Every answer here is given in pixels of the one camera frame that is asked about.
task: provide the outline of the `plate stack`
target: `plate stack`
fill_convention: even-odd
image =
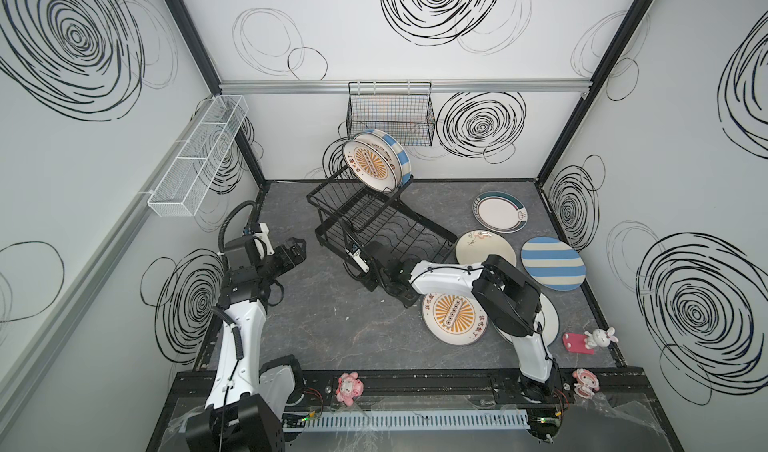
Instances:
[[[391,192],[411,179],[405,149],[381,130],[364,130],[347,141],[343,150],[344,161],[355,176],[374,190]]]

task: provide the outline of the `plate with orange sunburst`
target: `plate with orange sunburst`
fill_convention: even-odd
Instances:
[[[429,331],[451,345],[473,344],[488,329],[488,315],[480,304],[458,295],[425,295],[422,316]]]
[[[377,191],[393,191],[397,184],[395,172],[384,157],[369,145],[356,140],[344,144],[344,161],[362,183]]]

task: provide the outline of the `plate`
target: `plate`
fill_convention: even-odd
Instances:
[[[353,140],[360,141],[368,145],[371,149],[378,151],[379,154],[384,157],[387,164],[389,164],[389,168],[392,169],[392,172],[394,172],[395,183],[401,183],[402,167],[400,167],[400,162],[397,160],[397,155],[395,155],[395,152],[389,148],[389,145],[384,139],[377,137],[374,134],[363,132],[355,135]]]
[[[344,144],[344,161],[362,183],[378,191],[395,190],[395,172],[378,151],[368,145],[350,140]]]
[[[552,290],[574,290],[587,276],[578,252],[557,238],[532,238],[523,245],[520,258],[525,271]]]
[[[528,223],[528,212],[520,200],[503,191],[485,191],[475,198],[472,212],[489,230],[510,234]]]
[[[435,337],[451,345],[473,344],[488,328],[488,315],[480,303],[458,295],[425,295],[422,317]]]
[[[411,159],[408,158],[408,154],[406,153],[406,150],[402,147],[402,145],[400,145],[400,142],[393,139],[392,136],[386,133],[385,131],[381,131],[377,129],[363,130],[362,133],[375,135],[376,137],[379,137],[380,139],[384,140],[386,144],[389,145],[389,148],[392,149],[392,151],[395,153],[395,156],[397,157],[397,160],[400,163],[400,169],[402,170],[402,177],[400,179],[399,184],[405,185],[406,183],[408,183],[408,180],[411,179]]]
[[[459,264],[484,262],[488,255],[501,255],[512,265],[518,264],[514,249],[501,235],[487,230],[467,232],[456,241],[456,260]]]
[[[554,339],[558,337],[558,331],[560,330],[560,319],[558,318],[557,311],[554,310],[554,305],[549,301],[546,295],[543,293],[539,295],[539,300],[542,301],[542,311],[536,314],[534,323],[541,323],[544,330],[542,330],[542,338],[544,343],[549,345],[554,342]],[[504,337],[507,342],[512,342],[512,336],[508,333],[496,330]]]

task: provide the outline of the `pink toy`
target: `pink toy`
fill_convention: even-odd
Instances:
[[[585,399],[591,399],[594,397],[594,393],[600,390],[600,382],[595,374],[592,374],[585,368],[578,368],[574,370],[574,378],[576,384],[574,384],[574,392],[579,397]]]
[[[592,349],[595,347],[607,347],[610,345],[610,342],[619,342],[619,339],[614,337],[614,333],[616,333],[616,330],[613,327],[609,327],[607,331],[599,328],[592,333],[584,332],[584,335],[587,336],[584,339],[584,346]]]
[[[565,346],[565,350],[569,352],[577,352],[579,354],[594,355],[594,351],[584,345],[587,339],[589,339],[589,337],[580,333],[563,333],[563,345]]]
[[[357,372],[345,372],[339,377],[339,387],[336,389],[336,399],[350,407],[353,398],[362,395],[362,380],[357,378]]]

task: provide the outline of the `white rabbit figurine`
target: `white rabbit figurine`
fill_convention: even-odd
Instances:
[[[610,342],[619,342],[619,339],[614,337],[614,333],[616,333],[616,330],[613,327],[610,327],[607,331],[599,328],[592,333],[584,332],[584,335],[587,336],[584,339],[584,346],[586,348],[607,347],[610,345]]]

